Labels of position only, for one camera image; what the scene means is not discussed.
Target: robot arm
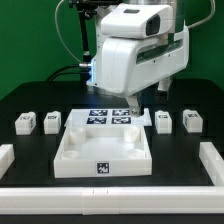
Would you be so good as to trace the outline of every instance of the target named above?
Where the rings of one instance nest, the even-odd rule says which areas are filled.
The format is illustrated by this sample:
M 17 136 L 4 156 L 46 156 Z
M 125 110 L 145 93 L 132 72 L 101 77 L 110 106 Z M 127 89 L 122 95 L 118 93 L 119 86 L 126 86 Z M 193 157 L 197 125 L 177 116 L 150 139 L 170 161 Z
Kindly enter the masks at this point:
M 98 50 L 87 82 L 125 97 L 132 108 L 137 106 L 133 94 L 184 69 L 188 62 L 189 35 L 184 16 L 177 12 L 178 0 L 147 2 L 98 9 Z M 137 107 L 132 115 L 139 116 Z

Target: white tray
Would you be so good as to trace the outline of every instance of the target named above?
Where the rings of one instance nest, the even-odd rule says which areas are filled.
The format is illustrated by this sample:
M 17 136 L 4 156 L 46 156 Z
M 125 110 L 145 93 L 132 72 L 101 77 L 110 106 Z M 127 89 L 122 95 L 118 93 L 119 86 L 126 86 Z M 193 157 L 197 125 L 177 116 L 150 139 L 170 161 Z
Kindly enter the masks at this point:
M 150 175 L 143 126 L 67 127 L 54 160 L 56 178 Z

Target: green background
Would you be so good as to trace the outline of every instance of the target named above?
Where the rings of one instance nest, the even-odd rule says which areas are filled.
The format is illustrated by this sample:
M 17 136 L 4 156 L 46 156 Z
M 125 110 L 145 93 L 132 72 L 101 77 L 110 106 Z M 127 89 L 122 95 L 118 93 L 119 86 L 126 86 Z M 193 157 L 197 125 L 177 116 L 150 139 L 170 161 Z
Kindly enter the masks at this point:
M 76 63 L 56 33 L 54 11 L 59 0 L 0 1 L 0 99 L 21 83 L 45 80 L 54 70 Z M 77 12 L 69 9 L 67 2 L 59 13 L 60 29 L 69 48 L 81 58 Z M 210 13 L 210 0 L 185 2 L 187 25 Z M 224 1 L 216 0 L 212 20 L 190 31 L 189 65 L 178 78 L 210 79 L 224 89 L 223 11 Z M 87 26 L 90 50 L 94 54 L 94 21 L 88 21 Z

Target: small white cube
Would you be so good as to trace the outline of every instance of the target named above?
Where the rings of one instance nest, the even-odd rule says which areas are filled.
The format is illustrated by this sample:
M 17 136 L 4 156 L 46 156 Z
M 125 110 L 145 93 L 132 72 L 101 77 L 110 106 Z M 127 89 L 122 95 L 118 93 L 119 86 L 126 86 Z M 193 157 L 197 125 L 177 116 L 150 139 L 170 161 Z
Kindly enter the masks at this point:
M 61 127 L 61 113 L 54 111 L 48 113 L 44 119 L 45 134 L 58 134 Z
M 0 179 L 8 170 L 12 162 L 14 161 L 13 145 L 1 145 L 0 147 Z
M 36 126 L 36 114 L 34 112 L 22 113 L 15 122 L 17 135 L 30 135 Z
M 189 133 L 202 132 L 203 119 L 196 110 L 185 110 L 183 112 L 183 124 Z
M 171 134 L 172 133 L 172 120 L 168 112 L 157 111 L 155 113 L 155 125 L 158 134 Z

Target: black tabletop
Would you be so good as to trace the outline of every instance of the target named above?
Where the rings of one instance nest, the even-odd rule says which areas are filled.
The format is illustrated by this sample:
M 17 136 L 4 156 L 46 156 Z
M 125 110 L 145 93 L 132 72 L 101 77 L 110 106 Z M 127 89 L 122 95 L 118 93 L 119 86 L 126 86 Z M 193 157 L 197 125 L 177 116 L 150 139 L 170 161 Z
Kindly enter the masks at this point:
M 110 187 L 110 186 L 211 186 L 213 185 L 198 157 L 199 144 L 211 141 L 220 154 L 224 150 L 224 92 L 208 80 L 174 80 L 168 100 L 147 88 L 142 103 L 149 108 L 152 127 L 145 127 L 152 155 L 152 175 L 138 177 L 59 178 L 54 177 L 53 160 L 63 136 L 45 135 L 43 121 L 47 112 L 60 111 L 62 124 L 72 109 L 127 108 L 125 99 L 93 94 L 79 82 L 25 83 L 0 101 L 0 145 L 13 144 L 15 161 L 0 180 L 0 187 Z M 185 109 L 197 110 L 203 118 L 203 132 L 189 134 L 182 124 Z M 155 112 L 170 113 L 170 135 L 155 129 Z M 14 122 L 21 113 L 33 111 L 37 126 L 30 136 L 17 136 Z M 130 222 L 130 223 L 216 223 L 222 215 L 119 215 L 119 216 L 0 216 L 5 223 L 34 222 Z

